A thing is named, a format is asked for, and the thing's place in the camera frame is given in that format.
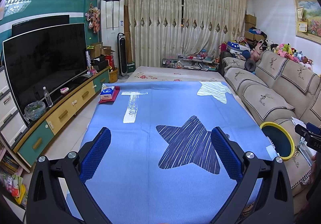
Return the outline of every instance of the television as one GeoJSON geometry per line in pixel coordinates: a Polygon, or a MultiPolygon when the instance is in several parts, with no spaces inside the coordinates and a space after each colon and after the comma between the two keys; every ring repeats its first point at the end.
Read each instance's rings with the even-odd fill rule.
{"type": "Polygon", "coordinates": [[[69,24],[69,15],[45,16],[12,25],[11,34],[17,36],[40,28],[69,24]]]}
{"type": "Polygon", "coordinates": [[[3,41],[9,84],[22,114],[25,107],[87,69],[85,24],[42,28],[3,41]]]}

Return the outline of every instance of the red tray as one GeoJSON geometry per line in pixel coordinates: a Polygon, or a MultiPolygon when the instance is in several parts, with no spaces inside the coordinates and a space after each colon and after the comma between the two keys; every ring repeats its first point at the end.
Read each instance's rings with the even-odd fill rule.
{"type": "Polygon", "coordinates": [[[100,100],[98,102],[98,104],[105,103],[105,102],[108,102],[108,101],[115,101],[119,91],[120,91],[120,87],[119,86],[115,86],[115,93],[113,95],[113,98],[109,99],[109,100],[100,100]]]}

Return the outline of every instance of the drawer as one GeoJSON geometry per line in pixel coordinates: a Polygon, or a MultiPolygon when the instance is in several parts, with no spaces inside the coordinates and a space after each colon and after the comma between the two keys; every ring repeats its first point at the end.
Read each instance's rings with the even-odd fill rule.
{"type": "Polygon", "coordinates": [[[10,117],[10,121],[1,129],[1,135],[12,148],[27,131],[27,126],[18,111],[10,117]]]}
{"type": "Polygon", "coordinates": [[[17,110],[11,92],[0,100],[0,127],[17,110]]]}
{"type": "Polygon", "coordinates": [[[94,84],[91,81],[71,97],[72,103],[79,110],[95,93],[94,84]]]}
{"type": "Polygon", "coordinates": [[[71,97],[47,117],[46,121],[55,135],[62,128],[62,126],[64,126],[66,122],[76,113],[77,109],[72,104],[72,102],[73,99],[71,97]]]}
{"type": "Polygon", "coordinates": [[[47,122],[43,121],[23,143],[18,152],[32,166],[53,137],[54,134],[47,122]]]}
{"type": "Polygon", "coordinates": [[[0,97],[9,90],[8,82],[5,76],[4,68],[0,67],[0,97]]]}
{"type": "Polygon", "coordinates": [[[102,89],[103,83],[109,83],[109,71],[103,72],[101,75],[93,79],[95,92],[99,92],[102,89]]]}

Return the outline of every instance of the hand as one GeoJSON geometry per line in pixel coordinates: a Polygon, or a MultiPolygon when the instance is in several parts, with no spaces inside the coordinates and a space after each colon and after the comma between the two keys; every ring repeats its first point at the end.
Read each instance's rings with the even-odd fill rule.
{"type": "Polygon", "coordinates": [[[314,161],[314,163],[312,164],[312,167],[311,167],[310,183],[313,183],[316,177],[317,164],[315,163],[315,161],[317,159],[317,155],[315,154],[311,159],[314,161]]]}

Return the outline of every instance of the tower fan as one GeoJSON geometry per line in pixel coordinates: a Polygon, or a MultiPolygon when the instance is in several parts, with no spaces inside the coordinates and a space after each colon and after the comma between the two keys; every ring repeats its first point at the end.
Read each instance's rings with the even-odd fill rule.
{"type": "Polygon", "coordinates": [[[126,58],[126,40],[123,33],[117,35],[117,49],[118,49],[118,79],[124,80],[129,77],[127,74],[127,58],[126,58]]]}

